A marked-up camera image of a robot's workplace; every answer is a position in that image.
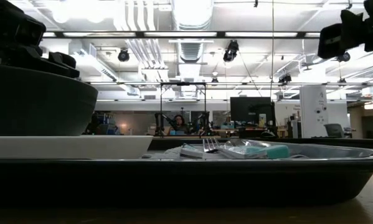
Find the wooden table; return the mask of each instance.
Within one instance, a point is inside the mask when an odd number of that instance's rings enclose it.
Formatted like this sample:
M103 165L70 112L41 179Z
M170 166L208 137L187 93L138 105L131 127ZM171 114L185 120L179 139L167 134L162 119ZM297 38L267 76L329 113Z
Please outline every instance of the wooden table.
M159 192L149 192L147 190L146 198L148 198L149 194L159 194ZM373 224L373 177L367 183L361 194L354 200L327 207L0 210L0 223Z

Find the office chair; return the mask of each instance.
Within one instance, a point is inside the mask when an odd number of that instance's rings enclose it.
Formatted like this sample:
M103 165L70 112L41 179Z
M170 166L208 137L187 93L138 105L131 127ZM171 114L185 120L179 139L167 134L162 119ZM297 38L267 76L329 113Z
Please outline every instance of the office chair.
M326 132L331 138L345 138L344 130L340 124L325 124Z

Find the black monitor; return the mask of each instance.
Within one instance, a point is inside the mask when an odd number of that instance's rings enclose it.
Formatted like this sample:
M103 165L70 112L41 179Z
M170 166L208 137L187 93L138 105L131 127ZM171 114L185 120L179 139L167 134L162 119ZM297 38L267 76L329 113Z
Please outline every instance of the black monitor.
M273 119L270 97L230 98L230 118L232 121L258 124L260 114L266 115L266 125L269 126L269 121Z

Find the white tray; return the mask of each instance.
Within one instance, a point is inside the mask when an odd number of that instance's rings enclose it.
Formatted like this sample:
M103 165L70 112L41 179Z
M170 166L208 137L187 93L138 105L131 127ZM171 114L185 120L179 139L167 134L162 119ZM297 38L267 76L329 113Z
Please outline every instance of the white tray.
M0 159L137 159L152 136L2 136Z

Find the fork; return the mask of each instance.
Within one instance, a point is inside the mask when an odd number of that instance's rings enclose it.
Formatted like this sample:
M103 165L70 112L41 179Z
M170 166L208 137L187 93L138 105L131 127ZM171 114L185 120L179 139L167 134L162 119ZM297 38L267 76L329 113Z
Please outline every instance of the fork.
M220 144L216 138L203 139L203 149L206 153L215 153L220 148Z

